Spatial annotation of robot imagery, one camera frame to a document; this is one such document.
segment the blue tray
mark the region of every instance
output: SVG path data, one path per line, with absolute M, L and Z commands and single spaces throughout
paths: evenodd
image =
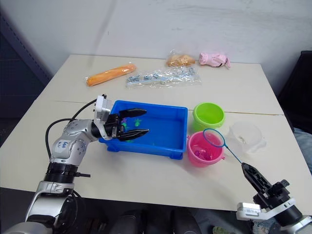
M 119 141 L 118 139 L 104 140 L 107 150 L 111 152 L 128 151 L 152 155 L 168 156 L 172 159 L 182 159 L 186 148 L 187 108 L 177 106 L 164 106 L 140 102 L 115 102 L 111 113 L 140 108 L 147 113 L 133 118 L 126 118 L 127 128 L 149 129 L 150 131 L 137 139 Z

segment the pink toy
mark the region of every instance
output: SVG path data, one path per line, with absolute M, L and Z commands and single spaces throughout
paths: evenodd
M 213 142 L 220 141 L 216 136 Z M 191 135 L 187 141 L 187 155 L 190 162 L 196 167 L 207 167 L 208 165 L 219 162 L 223 156 L 223 148 L 215 147 L 204 137 L 203 132 L 197 132 Z
M 212 67 L 221 67 L 221 66 L 226 66 L 226 67 L 231 67 L 230 60 L 226 55 L 220 55 L 220 54 L 205 54 L 205 53 L 200 53 L 199 55 L 199 63 L 200 65 L 210 65 Z

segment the pink bucket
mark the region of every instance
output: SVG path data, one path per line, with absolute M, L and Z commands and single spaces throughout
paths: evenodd
M 203 132 L 191 135 L 187 141 L 187 155 L 190 162 L 196 167 L 207 167 L 223 158 L 223 147 L 215 147 L 204 137 Z

